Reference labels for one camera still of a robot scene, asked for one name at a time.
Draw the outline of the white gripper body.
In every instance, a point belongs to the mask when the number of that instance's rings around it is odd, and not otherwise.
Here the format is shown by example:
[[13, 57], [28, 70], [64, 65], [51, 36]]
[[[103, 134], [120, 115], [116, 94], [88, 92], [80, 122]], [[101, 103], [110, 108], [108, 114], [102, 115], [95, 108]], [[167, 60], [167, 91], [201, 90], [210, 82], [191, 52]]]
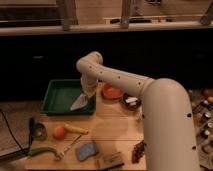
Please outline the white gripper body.
[[82, 76], [81, 77], [82, 90], [83, 90], [83, 93], [87, 97], [92, 97], [95, 94], [96, 88], [97, 88], [97, 84], [98, 84], [98, 80], [97, 79], [91, 79], [91, 78], [89, 78], [87, 76]]

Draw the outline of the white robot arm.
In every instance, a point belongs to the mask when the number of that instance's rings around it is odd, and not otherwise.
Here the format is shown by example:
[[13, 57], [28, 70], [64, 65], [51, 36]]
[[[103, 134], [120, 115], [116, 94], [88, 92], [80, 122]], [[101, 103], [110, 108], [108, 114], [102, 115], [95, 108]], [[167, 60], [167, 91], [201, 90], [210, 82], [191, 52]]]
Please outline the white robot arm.
[[93, 94], [103, 81], [142, 101], [148, 171], [200, 171], [191, 103], [180, 83], [105, 67], [96, 51], [80, 58], [76, 67], [85, 94]]

